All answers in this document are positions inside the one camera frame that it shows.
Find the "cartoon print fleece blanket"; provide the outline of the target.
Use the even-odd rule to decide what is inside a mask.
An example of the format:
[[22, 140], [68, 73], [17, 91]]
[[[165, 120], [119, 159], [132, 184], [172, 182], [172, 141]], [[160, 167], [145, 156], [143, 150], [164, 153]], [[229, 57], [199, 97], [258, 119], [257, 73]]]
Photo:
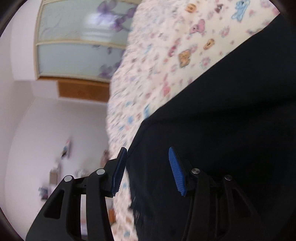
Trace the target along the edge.
[[[121, 65], [111, 78], [109, 151], [128, 150], [148, 117], [280, 13], [271, 1], [142, 1]], [[114, 198], [115, 240], [139, 240], [125, 167]]]

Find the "frosted glass sliding wardrobe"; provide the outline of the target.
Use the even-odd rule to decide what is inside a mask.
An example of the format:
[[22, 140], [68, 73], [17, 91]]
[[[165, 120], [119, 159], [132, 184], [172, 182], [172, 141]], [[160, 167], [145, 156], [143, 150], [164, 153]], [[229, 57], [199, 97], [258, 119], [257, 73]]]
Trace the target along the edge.
[[42, 1], [34, 60], [40, 77], [109, 82], [140, 1]]

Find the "black pants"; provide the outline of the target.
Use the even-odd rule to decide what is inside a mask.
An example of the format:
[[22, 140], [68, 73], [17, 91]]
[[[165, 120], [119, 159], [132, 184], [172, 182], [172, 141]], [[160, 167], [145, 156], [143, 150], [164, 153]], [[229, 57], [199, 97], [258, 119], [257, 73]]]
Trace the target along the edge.
[[222, 176], [228, 240], [295, 240], [295, 32], [283, 16], [144, 120], [128, 150], [139, 240], [182, 240], [169, 148]]

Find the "wall shelf with items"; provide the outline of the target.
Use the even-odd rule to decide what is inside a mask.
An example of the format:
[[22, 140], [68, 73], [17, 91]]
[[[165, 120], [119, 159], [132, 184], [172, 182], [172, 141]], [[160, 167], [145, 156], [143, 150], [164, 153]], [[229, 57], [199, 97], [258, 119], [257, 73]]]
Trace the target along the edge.
[[71, 138], [67, 139], [66, 144], [64, 145], [62, 152], [61, 152], [61, 159], [68, 159], [70, 155], [71, 149]]

